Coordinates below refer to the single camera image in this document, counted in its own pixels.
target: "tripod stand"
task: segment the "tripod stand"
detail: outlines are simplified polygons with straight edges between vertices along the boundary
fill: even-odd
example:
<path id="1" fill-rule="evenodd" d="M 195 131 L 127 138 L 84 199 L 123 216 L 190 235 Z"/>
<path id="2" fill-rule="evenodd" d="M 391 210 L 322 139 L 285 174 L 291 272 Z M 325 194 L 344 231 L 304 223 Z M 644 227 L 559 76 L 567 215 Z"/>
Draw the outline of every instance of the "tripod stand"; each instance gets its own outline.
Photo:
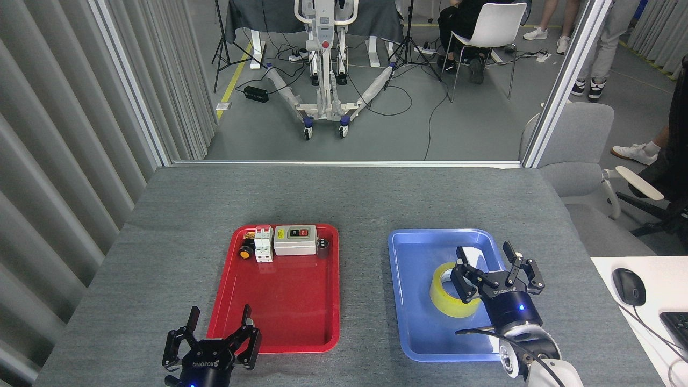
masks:
<path id="1" fill-rule="evenodd" d="M 411 37 L 411 23 L 413 21 L 413 0 L 411 0 L 411 5 L 409 6 L 409 19 L 407 21 L 407 29 L 406 29 L 406 36 L 404 36 L 404 39 L 401 41 L 401 44 L 399 47 L 397 47 L 392 55 L 389 57 L 390 60 L 392 57 L 396 58 L 396 62 L 394 63 L 393 70 L 391 74 L 389 75 L 389 78 L 387 79 L 387 82 L 385 83 L 385 88 L 384 90 L 387 89 L 387 85 L 389 85 L 389 82 L 391 81 L 392 76 L 394 75 L 394 70 L 397 68 L 406 65 L 406 64 L 411 64 L 411 65 L 428 65 L 430 67 L 430 70 L 432 70 L 433 74 L 435 74 L 435 77 L 437 78 L 438 81 L 441 81 L 442 79 L 440 78 L 440 75 L 435 71 L 435 69 L 430 65 L 430 62 L 428 62 L 428 59 L 425 57 L 425 54 L 423 54 L 423 51 L 418 47 L 415 41 L 413 41 L 413 38 Z M 409 50 L 411 48 L 415 48 L 418 53 L 420 53 L 420 57 L 423 58 L 421 62 L 413 62 L 409 60 Z"/>
<path id="2" fill-rule="evenodd" d="M 236 65 L 237 63 L 251 61 L 254 59 L 253 55 L 246 52 L 246 50 L 244 50 L 240 45 L 237 45 L 236 42 L 232 42 L 232 44 L 239 48 L 241 51 L 243 51 L 244 54 L 247 54 L 248 58 L 236 62 L 232 62 L 229 59 L 229 49 L 227 48 L 224 24 L 222 23 L 222 13 L 219 10 L 219 3 L 217 2 L 217 0 L 215 0 L 215 10 L 217 11 L 217 20 L 219 21 L 219 28 L 222 35 L 219 39 L 219 43 L 217 44 L 217 48 L 215 49 L 215 56 L 213 56 L 213 60 L 211 61 L 211 64 L 214 64 L 215 59 L 217 59 L 217 71 L 215 72 L 215 86 L 213 86 L 213 93 L 217 91 L 217 77 L 219 76 L 219 72 L 228 68 L 231 65 Z"/>

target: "gray pants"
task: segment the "gray pants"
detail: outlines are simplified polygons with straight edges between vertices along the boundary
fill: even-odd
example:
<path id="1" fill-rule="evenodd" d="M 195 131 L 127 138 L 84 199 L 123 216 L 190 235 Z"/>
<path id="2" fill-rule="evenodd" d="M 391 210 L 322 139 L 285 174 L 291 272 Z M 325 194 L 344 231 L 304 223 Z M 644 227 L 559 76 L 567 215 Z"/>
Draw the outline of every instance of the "gray pants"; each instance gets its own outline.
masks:
<path id="1" fill-rule="evenodd" d="M 589 76 L 601 83 L 609 77 L 614 62 L 619 38 L 628 29 L 628 24 L 638 8 L 640 0 L 616 0 L 607 12 L 604 23 L 597 32 L 597 44 L 590 49 L 578 73 L 578 79 Z"/>

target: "table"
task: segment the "table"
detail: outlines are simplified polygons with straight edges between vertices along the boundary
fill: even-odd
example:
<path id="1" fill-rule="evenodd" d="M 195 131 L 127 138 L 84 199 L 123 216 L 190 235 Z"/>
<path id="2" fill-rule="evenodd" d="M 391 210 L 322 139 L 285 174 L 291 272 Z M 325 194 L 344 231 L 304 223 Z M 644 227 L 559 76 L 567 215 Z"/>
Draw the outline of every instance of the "table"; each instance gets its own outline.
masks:
<path id="1" fill-rule="evenodd" d="M 206 332 L 232 232 L 315 222 L 340 234 L 341 338 L 326 353 L 260 355 L 233 386 L 522 386 L 499 362 L 402 352 L 387 236 L 423 228 L 483 229 L 536 258 L 534 303 L 586 386 L 662 385 L 536 169 L 234 164 L 154 173 L 35 386 L 161 386 L 166 333 L 192 305 Z"/>
<path id="2" fill-rule="evenodd" d="M 645 305 L 636 307 L 638 315 L 653 331 L 666 339 L 672 339 L 659 319 L 659 313 L 688 311 L 688 298 L 686 298 L 686 293 L 688 293 L 688 283 L 686 283 L 688 257 L 604 257 L 592 258 L 592 262 L 612 297 L 631 313 L 633 313 L 633 307 L 622 303 L 616 294 L 616 288 L 612 281 L 612 271 L 619 267 L 625 267 L 638 274 L 647 291 Z M 626 313 L 624 313 L 624 317 L 633 328 L 633 333 L 642 344 L 664 383 L 667 386 L 671 385 L 668 378 L 669 365 L 675 363 L 671 368 L 672 381 L 676 386 L 688 386 L 688 364 L 684 363 L 633 317 Z"/>
<path id="3" fill-rule="evenodd" d="M 397 7 L 394 0 L 360 0 L 358 17 L 349 25 L 347 34 L 370 36 L 369 53 L 375 53 L 375 36 L 389 42 L 400 43 L 403 40 L 403 33 Z M 260 39 L 259 31 L 283 34 L 305 31 L 303 23 L 294 16 L 293 0 L 261 0 L 259 6 L 254 1 L 230 0 L 225 21 L 228 43 L 232 43 L 237 38 L 236 29 L 251 30 L 253 57 L 258 61 L 262 58 L 265 46 Z M 260 68 L 258 61 L 251 61 L 252 69 Z"/>

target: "sneaker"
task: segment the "sneaker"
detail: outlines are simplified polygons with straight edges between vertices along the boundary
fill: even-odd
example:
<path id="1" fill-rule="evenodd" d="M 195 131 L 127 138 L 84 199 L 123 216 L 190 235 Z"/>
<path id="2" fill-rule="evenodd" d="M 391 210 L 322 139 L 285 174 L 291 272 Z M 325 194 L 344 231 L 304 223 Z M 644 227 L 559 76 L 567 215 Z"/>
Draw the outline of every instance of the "sneaker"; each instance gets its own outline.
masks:
<path id="1" fill-rule="evenodd" d="M 595 83 L 595 81 L 590 82 L 590 93 L 588 93 L 588 100 L 590 102 L 597 102 L 597 100 L 600 99 L 602 89 L 604 89 L 606 83 L 606 80 L 602 83 Z"/>
<path id="2" fill-rule="evenodd" d="M 532 41 L 533 39 L 547 39 L 547 30 L 543 31 L 542 28 L 536 27 L 535 31 L 523 34 L 523 39 L 527 41 Z"/>
<path id="3" fill-rule="evenodd" d="M 469 82 L 475 83 L 476 85 L 481 84 L 484 79 L 483 71 L 485 70 L 483 58 L 477 56 L 471 59 L 469 65 L 471 66 L 471 77 L 469 78 Z"/>
<path id="4" fill-rule="evenodd" d="M 568 36 L 561 36 L 557 41 L 557 54 L 563 55 L 568 48 L 568 42 L 571 40 Z"/>
<path id="5" fill-rule="evenodd" d="M 573 88 L 571 89 L 571 94 L 575 96 L 582 96 L 583 92 L 585 91 L 585 79 L 582 81 L 579 81 L 578 79 L 576 82 L 573 84 Z"/>
<path id="6" fill-rule="evenodd" d="M 614 156 L 625 160 L 635 160 L 640 164 L 650 165 L 657 160 L 657 155 L 650 156 L 645 151 L 647 144 L 633 144 L 632 147 L 612 147 L 610 151 Z"/>

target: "white sneaker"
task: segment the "white sneaker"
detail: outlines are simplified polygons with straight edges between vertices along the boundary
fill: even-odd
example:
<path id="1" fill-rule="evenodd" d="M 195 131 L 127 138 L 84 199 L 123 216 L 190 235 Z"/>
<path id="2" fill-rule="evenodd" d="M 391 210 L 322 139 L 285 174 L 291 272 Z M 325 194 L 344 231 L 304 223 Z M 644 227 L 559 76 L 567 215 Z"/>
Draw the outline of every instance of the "white sneaker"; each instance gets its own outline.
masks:
<path id="1" fill-rule="evenodd" d="M 527 34 L 523 34 L 523 39 L 527 41 L 532 41 L 533 39 L 547 39 L 547 30 L 542 30 L 540 27 L 536 27 L 534 31 Z"/>
<path id="2" fill-rule="evenodd" d="M 563 54 L 568 48 L 568 42 L 571 40 L 568 36 L 562 36 L 557 41 L 557 54 Z"/>
<path id="3" fill-rule="evenodd" d="M 657 155 L 650 156 L 645 151 L 647 144 L 633 144 L 632 147 L 612 147 L 611 153 L 626 160 L 635 160 L 640 164 L 650 165 L 657 160 Z"/>

